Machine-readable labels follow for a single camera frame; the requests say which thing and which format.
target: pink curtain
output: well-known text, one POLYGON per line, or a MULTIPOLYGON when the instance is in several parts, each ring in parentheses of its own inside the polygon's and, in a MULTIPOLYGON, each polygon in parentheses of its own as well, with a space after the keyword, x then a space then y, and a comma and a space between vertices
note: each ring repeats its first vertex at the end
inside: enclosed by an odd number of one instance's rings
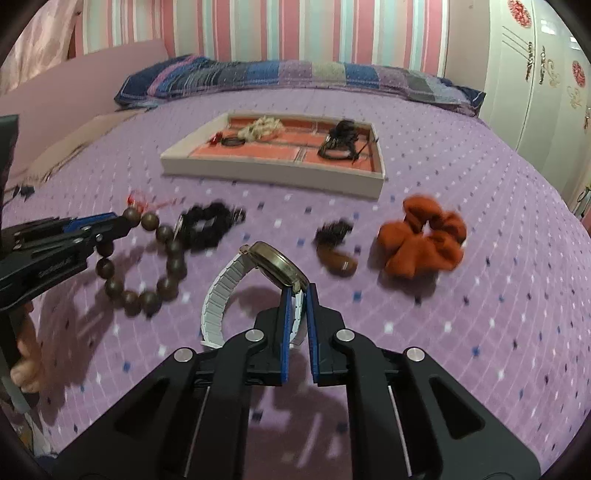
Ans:
POLYGON ((18 37, 0 67, 0 95, 67 59, 81 0, 49 0, 18 37))

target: bed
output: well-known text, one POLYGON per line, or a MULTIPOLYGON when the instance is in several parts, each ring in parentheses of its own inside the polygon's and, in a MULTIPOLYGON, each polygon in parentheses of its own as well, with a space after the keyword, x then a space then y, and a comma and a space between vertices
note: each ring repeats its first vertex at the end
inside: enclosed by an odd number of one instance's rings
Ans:
MULTIPOLYGON (((158 200, 178 199, 180 206, 161 209, 166 222, 183 207, 217 198, 245 207, 247 221, 218 249, 189 259, 179 300, 150 322, 113 311, 91 269, 37 300, 34 320, 52 379, 40 411, 57 449, 175 348, 202 349, 195 312, 210 282, 242 244, 266 239, 317 283, 320 301, 341 311, 347 325, 384 348, 425 348, 537 455, 543 471, 560 458, 545 478, 571 478, 584 460, 591 436, 584 424, 591 406, 589 236, 558 193, 477 119, 340 90, 287 87, 186 98, 138 115, 95 142, 33 197, 11 202, 5 224, 120 212, 130 186, 158 200), (160 153, 235 109, 374 123, 388 175, 381 197, 368 202, 160 175, 160 153), (435 283, 384 281, 372 261, 375 234, 385 221, 402 218, 402 200, 416 193, 460 212, 469 232, 465 258, 435 283), (311 246, 316 228, 340 217, 354 223, 345 247, 359 258, 348 280, 325 272, 311 246)), ((138 233, 117 244, 115 262, 132 286, 149 286, 164 271, 163 259, 146 251, 149 242, 138 233)), ((251 274, 228 308, 225 336, 246 329, 277 298, 262 276, 251 274)), ((255 393, 246 478, 269 470, 288 479, 350 475, 345 392, 314 388, 306 356, 305 350, 294 353, 286 389, 255 393)))

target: white watch strap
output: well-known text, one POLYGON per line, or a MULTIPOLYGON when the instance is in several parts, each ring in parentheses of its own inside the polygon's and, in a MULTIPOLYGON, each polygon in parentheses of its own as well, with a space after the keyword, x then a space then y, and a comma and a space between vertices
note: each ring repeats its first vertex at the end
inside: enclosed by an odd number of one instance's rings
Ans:
MULTIPOLYGON (((211 348, 221 348, 225 343, 222 335, 223 312, 234 288, 255 268, 255 264, 247 255, 238 254, 216 277, 212 286, 209 287, 203 308, 201 310, 201 333, 203 340, 201 344, 211 348)), ((304 309, 304 292, 300 290, 295 294, 294 323, 291 326, 290 347, 301 345, 306 338, 307 324, 302 322, 302 315, 306 314, 304 309)))
POLYGON ((304 308, 304 291, 300 290, 295 294, 295 297, 295 313, 294 323, 291 326, 290 348, 301 345, 308 334, 308 324, 306 323, 306 320, 302 318, 306 315, 306 310, 304 308))
POLYGON ((255 268, 255 264, 247 255, 238 254, 226 265, 209 287, 201 310, 201 344, 211 348, 221 348, 224 344, 222 336, 222 317, 226 304, 234 288, 244 276, 255 268))

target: wristwatch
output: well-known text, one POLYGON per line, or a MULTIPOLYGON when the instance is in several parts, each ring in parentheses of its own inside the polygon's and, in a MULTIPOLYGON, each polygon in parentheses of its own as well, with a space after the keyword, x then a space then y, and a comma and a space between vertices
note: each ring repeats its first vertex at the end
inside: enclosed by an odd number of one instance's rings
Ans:
POLYGON ((261 270, 263 275, 277 287, 292 288, 295 297, 295 313, 291 326, 290 346, 300 345, 306 337, 306 323, 301 321, 301 317, 304 312, 304 293, 310 282, 291 260, 265 242, 256 242, 252 246, 243 245, 239 252, 219 273, 207 291, 201 310, 202 345, 211 348, 223 346, 223 312, 238 283, 253 268, 261 270))

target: blue gripper pad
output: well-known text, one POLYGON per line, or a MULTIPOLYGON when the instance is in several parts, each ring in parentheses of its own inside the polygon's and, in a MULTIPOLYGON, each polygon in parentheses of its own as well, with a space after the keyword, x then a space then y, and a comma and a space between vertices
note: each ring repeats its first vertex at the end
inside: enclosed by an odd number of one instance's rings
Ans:
POLYGON ((287 383, 290 370, 290 333, 291 333, 291 287, 285 289, 285 318, 283 321, 283 340, 281 342, 281 383, 287 383))
POLYGON ((112 218, 116 218, 117 214, 113 212, 109 213, 101 213, 100 215, 92 215, 89 217, 81 217, 75 220, 72 220, 64 227, 64 233, 75 232, 76 230, 81 229, 83 226, 92 225, 93 223, 103 222, 105 220, 110 220, 112 218))
POLYGON ((312 292, 308 288, 306 292, 306 320, 308 322, 308 345, 310 347, 310 366, 312 368, 312 379, 318 383, 320 365, 318 362, 318 336, 316 334, 316 320, 314 318, 314 304, 312 292))

